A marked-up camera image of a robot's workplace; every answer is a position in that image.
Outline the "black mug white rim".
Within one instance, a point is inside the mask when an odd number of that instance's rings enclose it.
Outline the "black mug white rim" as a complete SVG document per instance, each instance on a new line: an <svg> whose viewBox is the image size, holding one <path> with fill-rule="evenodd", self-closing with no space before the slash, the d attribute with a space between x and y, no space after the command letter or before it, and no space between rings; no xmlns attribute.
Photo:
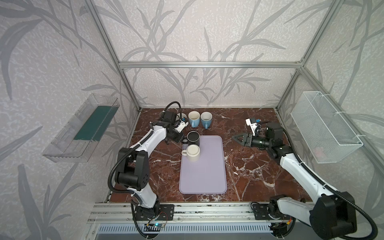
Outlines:
<svg viewBox="0 0 384 240"><path fill-rule="evenodd" d="M200 134L196 131L189 132L182 140L184 145L197 145L200 146Z"/></svg>

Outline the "cream white mug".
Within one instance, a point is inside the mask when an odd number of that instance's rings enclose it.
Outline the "cream white mug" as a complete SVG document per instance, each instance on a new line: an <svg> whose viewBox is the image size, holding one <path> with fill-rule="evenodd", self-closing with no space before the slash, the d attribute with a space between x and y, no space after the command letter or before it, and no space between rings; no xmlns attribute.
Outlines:
<svg viewBox="0 0 384 240"><path fill-rule="evenodd" d="M187 157L191 162L197 162L200 159L200 147L198 145L189 145L182 151L182 156Z"/></svg>

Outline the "light blue mug front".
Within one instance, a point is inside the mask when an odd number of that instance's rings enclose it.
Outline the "light blue mug front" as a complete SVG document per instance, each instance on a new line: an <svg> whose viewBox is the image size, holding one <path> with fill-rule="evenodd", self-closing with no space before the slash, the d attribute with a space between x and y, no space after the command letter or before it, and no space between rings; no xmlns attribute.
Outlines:
<svg viewBox="0 0 384 240"><path fill-rule="evenodd" d="M197 111L191 111L188 114L189 123L190 123L192 128L197 128L199 126L199 124L200 124L200 117L201 117L201 115Z"/></svg>

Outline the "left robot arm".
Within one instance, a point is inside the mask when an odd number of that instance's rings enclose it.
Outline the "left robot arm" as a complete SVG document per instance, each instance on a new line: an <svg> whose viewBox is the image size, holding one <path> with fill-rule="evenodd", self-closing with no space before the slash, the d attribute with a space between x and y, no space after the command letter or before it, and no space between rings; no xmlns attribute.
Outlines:
<svg viewBox="0 0 384 240"><path fill-rule="evenodd" d="M184 138L183 130L188 125L182 116L181 104L169 103L158 120L150 123L150 130L130 148L122 148L118 160L108 176L108 188L117 194L131 194L136 198L132 205L158 215L160 202L150 184L149 157L162 141L179 143Z"/></svg>

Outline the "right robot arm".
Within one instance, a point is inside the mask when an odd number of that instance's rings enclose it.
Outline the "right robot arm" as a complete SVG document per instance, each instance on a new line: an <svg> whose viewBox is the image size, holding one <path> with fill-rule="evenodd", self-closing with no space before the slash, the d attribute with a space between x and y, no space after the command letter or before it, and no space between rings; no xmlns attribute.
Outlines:
<svg viewBox="0 0 384 240"><path fill-rule="evenodd" d="M309 205L285 195L275 196L270 199L271 215L289 215L310 226L323 240L351 240L351 234L357 231L356 213L360 213L371 226L371 232L363 238L374 240L378 236L375 221L355 204L352 195L326 183L300 159L293 145L284 144L284 137L289 135L279 123L266 122L263 137L257 135L261 123L247 119L247 124L252 133L234 135L232 139L244 147L267 151L270 158L289 172L313 201Z"/></svg>

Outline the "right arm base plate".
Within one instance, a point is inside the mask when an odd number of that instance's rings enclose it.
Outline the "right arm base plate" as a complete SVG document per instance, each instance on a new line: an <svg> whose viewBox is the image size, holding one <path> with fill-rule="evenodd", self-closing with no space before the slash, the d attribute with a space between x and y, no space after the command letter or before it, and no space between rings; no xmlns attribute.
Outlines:
<svg viewBox="0 0 384 240"><path fill-rule="evenodd" d="M251 210L254 213L256 220L276 220L276 221L288 221L291 219L289 215L283 215L276 210L270 203L251 203Z"/></svg>

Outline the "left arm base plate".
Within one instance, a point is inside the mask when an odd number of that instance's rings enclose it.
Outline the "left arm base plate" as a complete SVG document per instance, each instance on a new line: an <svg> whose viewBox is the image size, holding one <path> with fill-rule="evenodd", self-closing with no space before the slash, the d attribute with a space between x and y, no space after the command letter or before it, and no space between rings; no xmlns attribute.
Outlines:
<svg viewBox="0 0 384 240"><path fill-rule="evenodd" d="M137 221L159 219L161 221L172 221L175 212L175 205L155 204L152 208L135 206L134 215Z"/></svg>

